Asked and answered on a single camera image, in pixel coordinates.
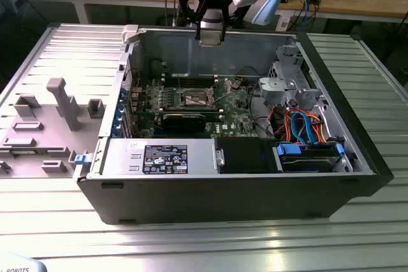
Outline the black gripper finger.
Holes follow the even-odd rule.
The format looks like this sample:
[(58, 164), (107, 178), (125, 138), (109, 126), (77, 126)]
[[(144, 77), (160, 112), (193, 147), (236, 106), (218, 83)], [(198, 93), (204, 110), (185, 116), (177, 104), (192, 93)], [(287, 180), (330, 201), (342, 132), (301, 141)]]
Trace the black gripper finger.
[(220, 0), (220, 8), (222, 12), (222, 30), (221, 30), (221, 42), (224, 42), (227, 26), (230, 24), (230, 13), (229, 7), (232, 0)]
[(179, 11), (182, 14), (182, 17), (186, 20), (187, 23), (193, 23), (196, 25), (196, 36), (195, 39), (200, 39), (201, 31), (201, 21), (206, 13), (206, 0), (198, 0), (197, 9), (194, 11), (188, 5), (189, 0), (178, 0), (179, 2)]

